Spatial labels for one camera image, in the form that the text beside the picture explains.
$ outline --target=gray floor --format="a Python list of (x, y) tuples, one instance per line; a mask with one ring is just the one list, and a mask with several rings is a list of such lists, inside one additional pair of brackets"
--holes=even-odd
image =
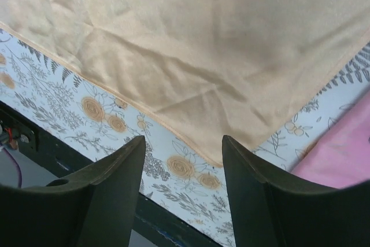
[[(44, 186), (51, 182), (52, 180), (57, 179), (52, 173), (46, 169), (38, 166), (32, 160), (25, 157), (19, 152), (11, 151), (12, 156), (18, 162), (23, 182), (22, 187), (30, 186)], [(4, 152), (0, 152), (0, 183), (8, 186), (17, 186), (17, 171), (10, 159), (5, 155)], [(129, 247), (156, 247), (146, 238), (142, 237), (135, 231), (131, 232), (131, 239)]]

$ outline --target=beige satin fabric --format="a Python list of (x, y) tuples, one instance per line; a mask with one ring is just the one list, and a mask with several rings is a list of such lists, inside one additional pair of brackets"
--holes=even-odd
[(0, 22), (222, 166), (224, 134), (258, 146), (370, 40), (370, 0), (0, 0)]

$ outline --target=pink fabric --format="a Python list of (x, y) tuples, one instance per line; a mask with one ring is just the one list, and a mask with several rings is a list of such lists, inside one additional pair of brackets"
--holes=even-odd
[(343, 188), (370, 179), (370, 92), (318, 141), (292, 174)]

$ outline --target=hole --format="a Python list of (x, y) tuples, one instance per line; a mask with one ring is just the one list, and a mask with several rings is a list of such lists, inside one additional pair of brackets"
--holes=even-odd
[(62, 169), (66, 170), (66, 171), (70, 171), (71, 170), (70, 166), (68, 166), (67, 164), (65, 164), (64, 162), (62, 162), (59, 157), (56, 157), (55, 160), (56, 160), (56, 162), (58, 163), (58, 165)]
[(50, 182), (47, 186), (59, 186), (59, 185), (66, 185), (69, 182), (67, 179), (56, 179), (52, 182)]

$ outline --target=floral pattern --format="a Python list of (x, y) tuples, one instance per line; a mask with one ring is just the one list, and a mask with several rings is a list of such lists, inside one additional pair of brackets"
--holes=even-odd
[[(253, 152), (291, 170), (369, 88), (369, 68), (366, 45)], [(0, 81), (1, 101), (93, 161), (145, 135), (140, 192), (220, 245), (235, 247), (223, 169), (164, 127), (3, 30)]]

